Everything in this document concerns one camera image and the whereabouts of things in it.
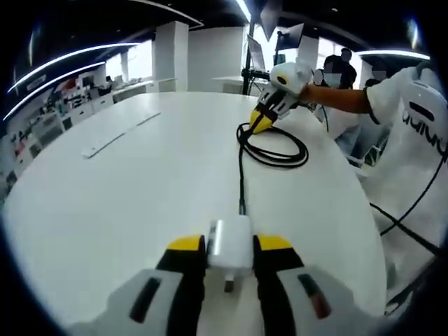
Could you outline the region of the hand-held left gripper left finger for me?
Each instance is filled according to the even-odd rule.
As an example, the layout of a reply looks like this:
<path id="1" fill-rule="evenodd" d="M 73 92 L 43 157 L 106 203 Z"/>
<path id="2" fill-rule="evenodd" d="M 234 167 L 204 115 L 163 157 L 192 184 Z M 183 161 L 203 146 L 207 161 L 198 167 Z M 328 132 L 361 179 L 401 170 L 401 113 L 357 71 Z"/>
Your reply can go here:
<path id="1" fill-rule="evenodd" d="M 104 312 L 69 335 L 196 335 L 207 268 L 205 238 L 171 242 L 153 269 L 143 269 L 108 298 Z"/>

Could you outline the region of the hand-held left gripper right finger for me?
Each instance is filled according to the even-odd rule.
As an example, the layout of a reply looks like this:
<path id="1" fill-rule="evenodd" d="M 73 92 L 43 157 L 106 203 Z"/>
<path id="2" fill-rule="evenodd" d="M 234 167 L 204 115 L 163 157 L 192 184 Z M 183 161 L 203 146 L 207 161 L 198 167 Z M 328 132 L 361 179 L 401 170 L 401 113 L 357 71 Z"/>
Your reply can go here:
<path id="1" fill-rule="evenodd" d="M 364 312 L 348 287 L 305 265 L 280 236 L 253 236 L 253 271 L 266 335 L 382 333 L 382 317 Z"/>

